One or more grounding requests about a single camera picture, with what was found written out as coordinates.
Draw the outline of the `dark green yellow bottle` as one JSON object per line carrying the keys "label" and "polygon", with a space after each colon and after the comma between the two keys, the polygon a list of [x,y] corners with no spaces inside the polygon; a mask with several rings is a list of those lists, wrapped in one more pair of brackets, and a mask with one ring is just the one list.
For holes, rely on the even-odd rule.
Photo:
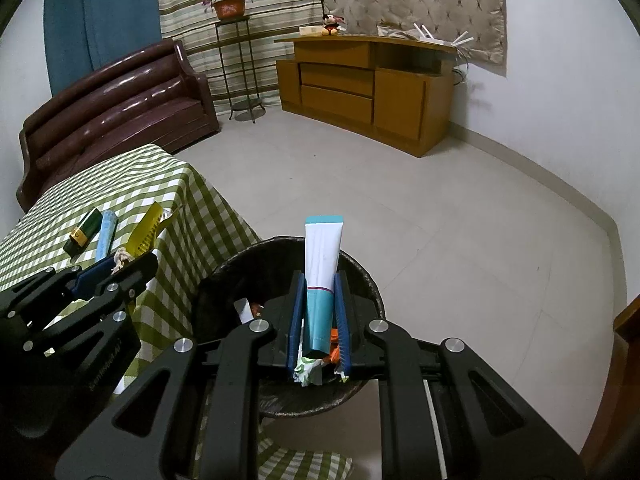
{"label": "dark green yellow bottle", "polygon": [[76,258],[82,254],[93,237],[99,233],[101,229],[103,214],[99,209],[93,208],[88,214],[82,218],[78,226],[75,226],[66,240],[63,250],[70,258]]}

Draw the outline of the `yellow snack wrapper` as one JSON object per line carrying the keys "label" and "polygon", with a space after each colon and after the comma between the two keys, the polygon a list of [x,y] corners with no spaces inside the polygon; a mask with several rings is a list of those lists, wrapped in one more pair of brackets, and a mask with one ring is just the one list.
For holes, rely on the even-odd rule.
{"label": "yellow snack wrapper", "polygon": [[146,252],[150,252],[171,217],[172,211],[170,209],[160,206],[159,203],[152,203],[130,233],[124,246],[126,253],[132,258],[138,258]]}

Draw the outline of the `light blue sachet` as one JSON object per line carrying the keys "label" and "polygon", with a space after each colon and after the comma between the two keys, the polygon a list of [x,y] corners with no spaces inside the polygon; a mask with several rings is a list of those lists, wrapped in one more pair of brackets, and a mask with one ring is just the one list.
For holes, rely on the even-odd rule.
{"label": "light blue sachet", "polygon": [[96,261],[101,261],[111,253],[117,223],[118,217],[114,211],[106,210],[102,212],[98,244],[96,244]]}

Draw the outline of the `green white snack wrapper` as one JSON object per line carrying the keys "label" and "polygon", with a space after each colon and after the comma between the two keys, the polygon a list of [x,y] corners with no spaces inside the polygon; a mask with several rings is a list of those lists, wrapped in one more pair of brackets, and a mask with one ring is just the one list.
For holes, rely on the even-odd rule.
{"label": "green white snack wrapper", "polygon": [[331,363],[331,356],[319,359],[303,356],[303,341],[301,341],[298,344],[293,380],[302,387],[321,386],[323,384],[322,368]]}

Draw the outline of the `orange plastic bag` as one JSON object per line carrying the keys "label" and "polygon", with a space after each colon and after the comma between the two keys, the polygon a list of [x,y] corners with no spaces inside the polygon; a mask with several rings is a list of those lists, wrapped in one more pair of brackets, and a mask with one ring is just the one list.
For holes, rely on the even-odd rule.
{"label": "orange plastic bag", "polygon": [[323,364],[338,364],[341,362],[340,338],[338,338],[338,330],[332,328],[330,336],[330,352],[321,359]]}

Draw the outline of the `white teal tube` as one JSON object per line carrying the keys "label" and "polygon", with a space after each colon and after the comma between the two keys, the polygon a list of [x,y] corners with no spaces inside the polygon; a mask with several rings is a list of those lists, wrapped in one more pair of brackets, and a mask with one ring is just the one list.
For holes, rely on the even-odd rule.
{"label": "white teal tube", "polygon": [[303,356],[322,359],[330,353],[334,312],[334,276],[340,258],[342,216],[305,221],[306,313]]}

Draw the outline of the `black round trash bin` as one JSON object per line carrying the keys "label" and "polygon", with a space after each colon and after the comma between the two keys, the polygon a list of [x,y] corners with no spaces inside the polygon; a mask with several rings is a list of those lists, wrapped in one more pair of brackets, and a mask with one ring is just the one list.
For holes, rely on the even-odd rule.
{"label": "black round trash bin", "polygon": [[[333,326],[340,333],[341,362],[322,368],[321,386],[293,380],[298,344],[304,340],[305,242],[280,236],[242,250],[196,289],[190,321],[202,359],[202,379],[219,401],[239,396],[242,414],[304,417],[337,408],[367,381],[363,367],[378,357],[364,339],[368,322],[384,318],[371,275],[346,252],[334,276]],[[247,298],[254,320],[241,324],[233,303]]]}

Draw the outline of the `brown wooden furniture edge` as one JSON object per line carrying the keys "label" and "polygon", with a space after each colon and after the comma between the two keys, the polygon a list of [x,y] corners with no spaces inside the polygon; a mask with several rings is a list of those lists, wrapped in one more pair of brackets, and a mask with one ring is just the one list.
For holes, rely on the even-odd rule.
{"label": "brown wooden furniture edge", "polygon": [[639,478],[639,297],[614,320],[608,379],[580,452],[588,479]]}

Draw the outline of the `white wrapper in bin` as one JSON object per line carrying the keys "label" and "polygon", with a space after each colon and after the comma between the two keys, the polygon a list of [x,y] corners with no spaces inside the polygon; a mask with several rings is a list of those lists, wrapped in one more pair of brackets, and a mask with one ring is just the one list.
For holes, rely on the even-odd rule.
{"label": "white wrapper in bin", "polygon": [[236,300],[233,303],[233,307],[241,324],[250,323],[254,320],[252,307],[250,306],[250,302],[247,298]]}

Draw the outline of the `dark brown leather sofa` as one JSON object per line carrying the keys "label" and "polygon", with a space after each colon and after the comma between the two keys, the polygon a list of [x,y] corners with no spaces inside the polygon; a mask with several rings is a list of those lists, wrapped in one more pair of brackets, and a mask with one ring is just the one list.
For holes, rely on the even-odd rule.
{"label": "dark brown leather sofa", "polygon": [[17,203],[29,211],[58,182],[145,144],[176,154],[219,131],[206,76],[181,41],[164,39],[79,79],[25,119]]}

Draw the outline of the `blue curtain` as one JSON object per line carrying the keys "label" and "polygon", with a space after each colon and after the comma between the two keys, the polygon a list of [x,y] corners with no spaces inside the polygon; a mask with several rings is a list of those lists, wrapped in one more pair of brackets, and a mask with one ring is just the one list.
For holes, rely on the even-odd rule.
{"label": "blue curtain", "polygon": [[158,0],[44,0],[43,35],[51,92],[160,36]]}

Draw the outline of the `black metal plant stand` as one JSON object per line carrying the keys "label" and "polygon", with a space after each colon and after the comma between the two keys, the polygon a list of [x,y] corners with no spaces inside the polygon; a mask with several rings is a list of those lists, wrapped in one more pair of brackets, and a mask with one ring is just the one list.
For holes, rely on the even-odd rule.
{"label": "black metal plant stand", "polygon": [[[239,53],[240,71],[244,88],[242,98],[239,100],[232,99],[228,70],[226,64],[224,64],[224,52],[222,52],[222,40],[220,38],[220,30],[224,26],[232,26],[235,30],[234,44]],[[224,88],[226,89],[229,104],[229,119],[232,119],[236,113],[247,113],[250,115],[250,120],[254,124],[256,122],[255,108],[260,108],[263,112],[266,109],[262,102],[257,80],[252,34],[250,33],[250,17],[244,15],[236,16],[235,18],[226,18],[225,20],[216,20],[214,21],[214,27],[219,62],[222,76],[224,77]]]}

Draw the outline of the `small box on cabinet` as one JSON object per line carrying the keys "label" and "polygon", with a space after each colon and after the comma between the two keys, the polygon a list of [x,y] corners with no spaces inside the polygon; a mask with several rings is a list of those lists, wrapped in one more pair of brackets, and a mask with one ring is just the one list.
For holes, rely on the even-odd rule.
{"label": "small box on cabinet", "polygon": [[323,36],[326,29],[322,25],[300,26],[298,29],[301,37]]}

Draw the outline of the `mickey mouse plush toy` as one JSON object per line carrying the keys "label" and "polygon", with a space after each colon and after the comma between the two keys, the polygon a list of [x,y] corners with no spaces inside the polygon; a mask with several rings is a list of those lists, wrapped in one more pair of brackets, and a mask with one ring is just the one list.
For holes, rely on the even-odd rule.
{"label": "mickey mouse plush toy", "polygon": [[342,16],[334,14],[324,14],[322,16],[323,21],[323,36],[335,36],[340,32],[346,32],[345,20]]}

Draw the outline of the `white wifi router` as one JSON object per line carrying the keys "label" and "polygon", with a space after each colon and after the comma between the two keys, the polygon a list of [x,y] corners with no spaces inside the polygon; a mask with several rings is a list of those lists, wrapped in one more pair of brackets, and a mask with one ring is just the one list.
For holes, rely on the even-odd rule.
{"label": "white wifi router", "polygon": [[425,25],[413,24],[413,29],[405,30],[399,25],[382,23],[376,26],[378,36],[393,38],[393,39],[407,39],[416,40],[421,42],[427,42],[428,44],[438,44],[444,47],[462,47],[466,44],[470,44],[475,41],[475,38],[470,36],[468,32],[462,32],[462,34],[455,40],[443,40],[436,38]]}

